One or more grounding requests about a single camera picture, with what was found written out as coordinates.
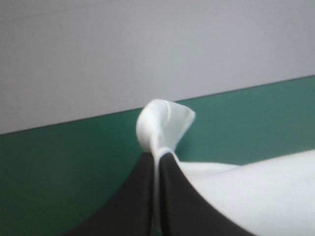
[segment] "gray wall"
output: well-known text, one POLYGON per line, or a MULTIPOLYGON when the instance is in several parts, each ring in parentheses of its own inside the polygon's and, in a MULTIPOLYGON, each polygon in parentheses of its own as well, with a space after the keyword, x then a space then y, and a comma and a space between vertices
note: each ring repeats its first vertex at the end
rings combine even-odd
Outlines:
POLYGON ((315 74, 315 1, 0 2, 0 133, 315 74))

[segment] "white fabric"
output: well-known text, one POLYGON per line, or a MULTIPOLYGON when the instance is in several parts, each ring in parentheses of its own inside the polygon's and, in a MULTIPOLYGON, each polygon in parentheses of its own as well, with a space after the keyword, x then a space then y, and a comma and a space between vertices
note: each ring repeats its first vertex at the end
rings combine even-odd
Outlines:
POLYGON ((194 112, 182 105, 153 100, 137 122, 144 151, 155 158, 154 214, 158 212, 158 161, 174 154, 194 188, 233 222, 258 236, 315 235, 315 151, 244 166, 180 162, 174 153, 194 112))

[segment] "white wall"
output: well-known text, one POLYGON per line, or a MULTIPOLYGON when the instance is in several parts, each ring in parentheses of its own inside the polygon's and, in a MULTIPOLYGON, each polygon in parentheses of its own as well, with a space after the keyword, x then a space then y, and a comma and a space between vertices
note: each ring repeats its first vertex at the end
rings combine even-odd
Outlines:
POLYGON ((315 74, 313 0, 59 2, 0 2, 0 133, 315 74))

